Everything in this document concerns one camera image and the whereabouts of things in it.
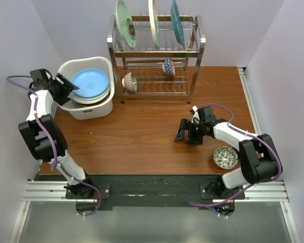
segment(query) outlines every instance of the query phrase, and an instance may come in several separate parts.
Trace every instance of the dish rack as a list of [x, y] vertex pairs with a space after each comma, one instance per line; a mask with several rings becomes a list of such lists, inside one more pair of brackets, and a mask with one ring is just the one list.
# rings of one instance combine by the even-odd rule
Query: dish rack
[[[160, 46], [153, 45], [149, 16], [132, 16], [136, 32], [136, 46], [130, 48], [118, 32], [115, 16], [111, 16], [107, 44], [112, 69], [121, 103], [126, 98], [186, 99], [190, 104], [194, 92], [206, 38], [201, 16], [181, 15], [185, 47], [177, 43], [170, 15], [158, 15]], [[162, 70], [166, 58], [173, 58], [175, 76], [170, 77]], [[122, 78], [117, 67], [117, 58], [123, 61], [125, 74], [133, 71], [137, 75], [137, 92], [129, 92], [122, 86]], [[196, 58], [191, 79], [187, 76], [189, 58]]]

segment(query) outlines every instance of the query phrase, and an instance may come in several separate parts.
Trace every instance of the blue plate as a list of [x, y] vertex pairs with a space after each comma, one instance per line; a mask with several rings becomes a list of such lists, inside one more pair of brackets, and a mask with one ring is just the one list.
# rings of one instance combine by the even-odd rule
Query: blue plate
[[171, 15], [171, 21], [173, 25], [174, 34], [176, 36], [177, 42], [181, 44], [184, 47], [184, 35], [183, 35], [183, 29], [179, 14], [179, 9], [176, 0], [172, 1], [172, 6], [170, 9], [170, 15]]
[[94, 98], [107, 89], [108, 77], [99, 69], [88, 68], [73, 76], [71, 83], [79, 87], [78, 90], [73, 91], [76, 95], [83, 98]]

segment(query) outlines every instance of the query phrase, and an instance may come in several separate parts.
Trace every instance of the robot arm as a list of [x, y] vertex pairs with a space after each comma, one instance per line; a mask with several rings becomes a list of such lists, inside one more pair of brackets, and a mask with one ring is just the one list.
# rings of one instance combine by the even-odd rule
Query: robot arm
[[[61, 168], [62, 165], [70, 175], [73, 175], [80, 181], [87, 184], [93, 184], [88, 174], [86, 174], [86, 172], [74, 162], [67, 152], [65, 137], [51, 116], [53, 101], [56, 101], [60, 105], [65, 104], [70, 100], [67, 96], [72, 90], [78, 89], [78, 87], [72, 85], [59, 73], [55, 78], [53, 78], [45, 69], [32, 71], [30, 72], [30, 75], [33, 79], [30, 88], [34, 90], [37, 95], [36, 113], [43, 126], [48, 130], [49, 134], [53, 138], [59, 161], [57, 169], [67, 179], [68, 186], [66, 189], [70, 190], [74, 195], [80, 195], [84, 198], [92, 197], [94, 192], [91, 188], [74, 180]], [[26, 122], [19, 124], [18, 129], [32, 156], [35, 159], [41, 159], [44, 162], [52, 164], [54, 162], [52, 145], [48, 137], [45, 136], [44, 132], [36, 123], [34, 116], [36, 102], [35, 94], [28, 93], [28, 96], [31, 99], [30, 113]]]
[[175, 142], [185, 139], [188, 130], [188, 145], [203, 144], [203, 136], [222, 140], [239, 152], [241, 167], [226, 173], [221, 180], [225, 188], [232, 189], [245, 184], [255, 184], [270, 180], [278, 174], [278, 164], [268, 149], [262, 146], [257, 137], [268, 144], [277, 154], [273, 140], [267, 134], [250, 134], [229, 124], [224, 119], [216, 119], [210, 106], [197, 109], [193, 107], [193, 119], [182, 119]]

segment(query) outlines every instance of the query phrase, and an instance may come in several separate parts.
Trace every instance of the brown tabletop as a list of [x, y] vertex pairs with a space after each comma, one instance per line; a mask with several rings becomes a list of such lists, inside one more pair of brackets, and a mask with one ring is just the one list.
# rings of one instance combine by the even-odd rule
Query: brown tabletop
[[[193, 67], [188, 69], [191, 78]], [[58, 108], [55, 120], [66, 137], [68, 151], [89, 174], [217, 174], [226, 173], [213, 161], [213, 152], [224, 142], [204, 137], [204, 144], [174, 143], [180, 120], [191, 119], [194, 105], [218, 103], [229, 108], [232, 124], [254, 132], [236, 67], [201, 67], [193, 100], [166, 101], [113, 98], [111, 114], [76, 120]], [[214, 107], [217, 118], [230, 115]], [[43, 163], [40, 174], [55, 174]]]

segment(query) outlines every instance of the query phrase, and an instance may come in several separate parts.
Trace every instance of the white wall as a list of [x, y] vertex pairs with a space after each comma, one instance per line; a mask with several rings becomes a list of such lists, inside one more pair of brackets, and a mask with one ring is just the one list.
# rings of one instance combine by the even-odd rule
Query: white wall
[[304, 0], [285, 0], [246, 69], [262, 132], [272, 135], [304, 242]]
[[[62, 61], [109, 57], [107, 30], [116, 0], [32, 0]], [[126, 0], [132, 15], [146, 14], [148, 0]], [[201, 15], [207, 45], [202, 65], [246, 66], [283, 0], [177, 0], [180, 13]], [[170, 14], [172, 0], [156, 0]]]
[[53, 73], [60, 64], [31, 1], [0, 0], [0, 242], [9, 242], [26, 181], [39, 167], [18, 131], [29, 113], [27, 92], [6, 76], [38, 68]]

